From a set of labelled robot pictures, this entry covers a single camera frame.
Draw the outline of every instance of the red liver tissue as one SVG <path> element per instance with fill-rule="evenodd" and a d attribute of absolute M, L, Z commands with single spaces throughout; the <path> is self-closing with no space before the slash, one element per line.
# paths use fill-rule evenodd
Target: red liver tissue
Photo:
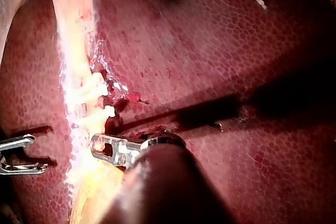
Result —
<path fill-rule="evenodd" d="M 120 115 L 127 124 L 227 95 L 256 97 L 259 103 L 220 121 L 222 132 L 181 133 L 188 148 L 239 223 L 334 223 L 334 106 L 316 105 L 318 94 L 332 95 L 333 61 L 316 62 L 333 52 L 334 11 L 327 0 L 263 1 L 266 10 L 256 0 L 96 0 L 104 60 L 150 103 L 131 103 Z M 54 129 L 27 151 L 58 166 L 13 178 L 27 223 L 65 223 L 70 211 L 62 182 L 71 148 L 55 43 L 51 0 L 31 0 L 14 19 L 1 66 L 4 131 Z M 286 75 L 293 79 L 279 84 Z M 258 87 L 275 79 L 263 101 L 268 89 Z M 315 107 L 304 106 L 310 97 Z M 300 111 L 288 115 L 284 99 Z"/>

